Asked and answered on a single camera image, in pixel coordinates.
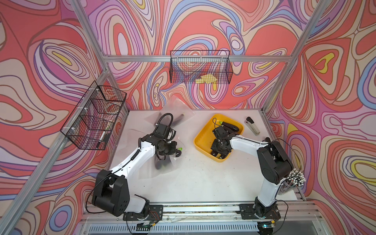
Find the aluminium frame post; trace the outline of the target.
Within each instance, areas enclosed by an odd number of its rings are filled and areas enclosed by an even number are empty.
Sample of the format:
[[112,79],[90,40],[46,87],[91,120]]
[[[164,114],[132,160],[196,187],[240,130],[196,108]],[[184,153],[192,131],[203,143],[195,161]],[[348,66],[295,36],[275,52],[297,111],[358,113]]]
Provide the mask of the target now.
[[[97,57],[97,62],[99,63],[99,66],[103,68],[103,71],[97,77],[97,79],[94,80],[94,84],[91,85],[88,92],[83,95],[83,98],[78,103],[76,108],[74,108],[73,112],[67,119],[66,124],[68,126],[71,126],[76,121],[79,111],[84,106],[84,104],[86,104],[89,96],[94,92],[94,87],[96,84],[103,85],[106,82],[109,82],[110,85],[118,88],[118,84],[116,83],[114,76],[112,75],[108,65],[104,60],[105,55],[102,53],[99,43],[94,36],[94,30],[90,25],[89,18],[84,10],[83,4],[81,3],[81,1],[71,1],[70,4],[83,28],[83,34],[88,37],[88,43],[91,45],[94,54]],[[55,164],[68,141],[69,139],[65,136],[64,133],[58,132],[58,135],[54,139],[51,147],[48,149],[41,161],[38,162],[38,165],[34,169],[33,173],[31,174],[31,176],[29,176],[22,189],[15,196],[14,200],[10,203],[9,207],[5,211],[4,216],[1,218],[2,235],[11,234],[13,229],[16,227],[17,223],[21,219],[29,204],[32,202],[37,191],[40,189],[42,183],[46,179],[48,173],[51,171],[53,165]]]
[[261,108],[261,111],[264,114],[269,112],[272,108],[273,103],[277,99],[277,96],[283,86],[283,83],[287,80],[288,75],[292,71],[295,63],[297,62],[300,52],[302,51],[304,45],[308,41],[315,27],[318,25],[320,18],[322,17],[326,8],[329,6],[331,2],[332,1],[327,0],[318,1],[317,6],[314,9],[310,19],[308,20],[306,27],[304,28],[300,38],[297,40],[294,50],[292,51],[290,60],[286,62],[284,68],[281,71],[281,74],[279,75],[278,79],[273,85],[263,107]]

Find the blue black tool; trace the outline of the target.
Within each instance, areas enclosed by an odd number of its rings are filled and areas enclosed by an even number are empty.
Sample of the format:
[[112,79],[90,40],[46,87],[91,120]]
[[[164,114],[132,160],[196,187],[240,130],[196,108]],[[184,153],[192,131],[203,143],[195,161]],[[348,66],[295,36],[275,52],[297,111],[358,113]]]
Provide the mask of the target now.
[[263,142],[266,142],[266,143],[270,143],[271,142],[271,139],[269,137],[266,137]]

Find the yellow cloth in basket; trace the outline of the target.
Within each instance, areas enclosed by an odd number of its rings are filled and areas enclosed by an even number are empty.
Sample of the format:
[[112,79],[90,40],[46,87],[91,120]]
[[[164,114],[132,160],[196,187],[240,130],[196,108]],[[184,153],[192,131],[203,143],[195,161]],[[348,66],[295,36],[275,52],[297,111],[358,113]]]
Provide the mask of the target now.
[[196,84],[211,84],[211,83],[217,83],[218,79],[210,74],[202,75],[199,78],[195,80]]

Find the aluminium frame post left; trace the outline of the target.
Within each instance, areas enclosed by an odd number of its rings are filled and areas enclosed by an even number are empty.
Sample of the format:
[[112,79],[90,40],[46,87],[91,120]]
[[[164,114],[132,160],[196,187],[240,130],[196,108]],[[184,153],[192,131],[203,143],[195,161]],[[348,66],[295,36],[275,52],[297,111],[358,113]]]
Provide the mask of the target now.
[[[110,85],[118,88],[118,84],[116,83],[114,76],[112,75],[108,65],[104,60],[105,55],[102,53],[99,43],[94,36],[94,30],[90,25],[89,18],[84,10],[83,4],[81,3],[81,1],[71,1],[70,4],[83,28],[83,34],[88,37],[88,43],[91,45],[94,54],[97,57],[97,62],[99,63],[99,66],[103,68],[103,71],[97,77],[97,79],[94,80],[94,84],[91,85],[88,92],[83,95],[83,98],[78,103],[76,108],[74,108],[73,112],[67,119],[66,124],[68,126],[71,126],[76,121],[79,111],[84,106],[84,104],[86,104],[89,96],[94,92],[94,87],[96,84],[103,85],[106,82],[109,82]],[[65,136],[64,133],[58,132],[58,135],[54,139],[51,147],[48,149],[41,161],[38,162],[38,165],[34,169],[33,173],[31,174],[31,176],[29,176],[22,189],[15,196],[14,200],[10,203],[9,207],[5,211],[4,216],[1,218],[2,235],[11,234],[13,229],[16,227],[17,223],[21,219],[29,204],[32,202],[37,191],[40,189],[42,183],[46,179],[48,173],[51,171],[53,165],[55,164],[68,141],[69,139]]]

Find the clear zip-top plastic bag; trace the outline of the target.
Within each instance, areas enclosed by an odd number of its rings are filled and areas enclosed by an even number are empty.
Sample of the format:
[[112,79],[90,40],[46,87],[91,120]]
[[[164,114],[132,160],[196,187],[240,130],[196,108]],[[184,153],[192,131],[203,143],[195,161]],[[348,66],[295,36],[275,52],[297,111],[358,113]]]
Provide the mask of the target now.
[[152,125],[156,125],[159,119],[166,113],[171,113],[173,115],[173,121],[181,114],[184,114],[186,116],[185,121],[195,116],[195,112],[190,107],[188,107],[178,96],[172,96],[170,101],[168,101],[161,110],[158,110],[156,113],[146,117],[145,121]]

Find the yellow plastic tray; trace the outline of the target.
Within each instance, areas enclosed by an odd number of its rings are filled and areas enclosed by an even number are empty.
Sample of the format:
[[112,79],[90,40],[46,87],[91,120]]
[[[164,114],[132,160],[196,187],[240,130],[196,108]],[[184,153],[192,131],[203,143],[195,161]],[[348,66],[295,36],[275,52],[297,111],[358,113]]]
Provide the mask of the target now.
[[243,131],[244,131],[244,126],[230,118],[230,117],[227,117],[223,114],[215,114],[213,115],[209,121],[204,125],[204,127],[201,129],[201,131],[197,134],[197,136],[194,138],[194,145],[195,145],[195,148],[200,152],[202,153],[204,156],[218,162],[218,163],[221,163],[221,162],[224,162],[227,157],[229,157],[231,154],[229,153],[224,159],[222,159],[220,157],[220,154],[217,154],[215,156],[212,155],[212,149],[211,149],[211,146],[213,144],[213,142],[215,141],[215,136],[213,134],[213,130],[215,127],[218,127],[218,125],[220,125],[221,122],[226,122],[226,123],[229,123],[229,124],[232,124],[236,127],[238,127],[240,130],[238,131],[238,134],[243,134]]

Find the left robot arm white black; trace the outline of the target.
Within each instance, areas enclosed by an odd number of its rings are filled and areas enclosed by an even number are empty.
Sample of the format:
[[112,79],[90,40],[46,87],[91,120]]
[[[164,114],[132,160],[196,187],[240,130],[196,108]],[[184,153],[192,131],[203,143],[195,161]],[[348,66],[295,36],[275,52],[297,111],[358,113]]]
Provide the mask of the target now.
[[157,124],[154,131],[138,139],[138,147],[120,164],[110,170],[101,170],[93,188],[92,204],[114,216],[127,213],[141,218],[149,215],[150,201],[143,196],[132,195],[128,180],[154,156],[181,155],[176,131],[169,125]]

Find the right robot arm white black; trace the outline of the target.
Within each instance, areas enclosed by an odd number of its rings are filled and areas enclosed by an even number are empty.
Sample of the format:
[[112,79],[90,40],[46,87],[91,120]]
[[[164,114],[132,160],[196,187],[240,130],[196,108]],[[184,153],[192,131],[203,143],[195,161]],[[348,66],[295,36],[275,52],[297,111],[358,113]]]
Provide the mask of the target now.
[[264,180],[253,210],[256,217],[265,218],[276,205],[278,191],[293,170],[285,150],[278,141],[258,142],[224,126],[218,126],[212,132],[215,136],[211,146],[214,154],[227,156],[232,150],[240,150],[258,157]]

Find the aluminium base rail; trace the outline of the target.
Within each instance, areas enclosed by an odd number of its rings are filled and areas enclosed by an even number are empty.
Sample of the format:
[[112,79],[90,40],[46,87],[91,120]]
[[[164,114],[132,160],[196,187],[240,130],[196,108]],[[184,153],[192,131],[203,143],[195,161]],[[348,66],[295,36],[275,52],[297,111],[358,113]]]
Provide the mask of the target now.
[[251,217],[248,202],[165,203],[151,221],[124,220],[110,214],[87,216],[78,235],[329,235],[317,206],[279,201],[266,219]]

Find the purple eggplant in tray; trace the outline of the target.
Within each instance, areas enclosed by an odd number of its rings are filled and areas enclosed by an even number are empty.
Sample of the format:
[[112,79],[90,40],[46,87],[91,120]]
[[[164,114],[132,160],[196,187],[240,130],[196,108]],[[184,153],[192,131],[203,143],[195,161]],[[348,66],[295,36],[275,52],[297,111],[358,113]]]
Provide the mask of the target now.
[[219,123],[220,123],[220,125],[228,128],[229,130],[231,130],[233,132],[239,132],[240,131],[240,129],[233,124],[230,124],[230,123],[227,123],[227,122],[224,122],[224,121],[219,121]]

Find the grey black stapler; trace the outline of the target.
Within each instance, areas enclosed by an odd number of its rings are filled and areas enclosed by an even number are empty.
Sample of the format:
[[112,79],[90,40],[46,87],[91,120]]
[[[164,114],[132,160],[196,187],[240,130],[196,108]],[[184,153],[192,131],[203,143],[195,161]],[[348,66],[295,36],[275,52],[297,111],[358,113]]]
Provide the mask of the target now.
[[247,117],[244,123],[254,133],[255,136],[258,136],[260,134],[260,130],[258,129],[258,127],[256,126],[255,122],[253,121],[251,117]]

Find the aluminium frame post right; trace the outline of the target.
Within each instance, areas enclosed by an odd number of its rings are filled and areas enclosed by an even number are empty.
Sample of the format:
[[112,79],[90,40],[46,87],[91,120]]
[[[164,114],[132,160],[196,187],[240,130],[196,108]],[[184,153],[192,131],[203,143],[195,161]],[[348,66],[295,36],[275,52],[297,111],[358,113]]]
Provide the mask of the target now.
[[281,71],[281,74],[279,75],[278,79],[273,85],[263,107],[261,108],[261,111],[264,114],[269,112],[272,108],[273,103],[277,99],[277,96],[283,86],[283,83],[287,80],[288,75],[292,71],[295,63],[297,62],[300,52],[302,51],[304,45],[308,41],[315,27],[318,25],[320,18],[322,17],[326,8],[329,6],[331,2],[332,1],[327,0],[318,1],[317,6],[314,9],[310,19],[308,20],[306,27],[304,28],[300,38],[297,40],[294,50],[292,51],[290,60],[286,62],[284,68]]

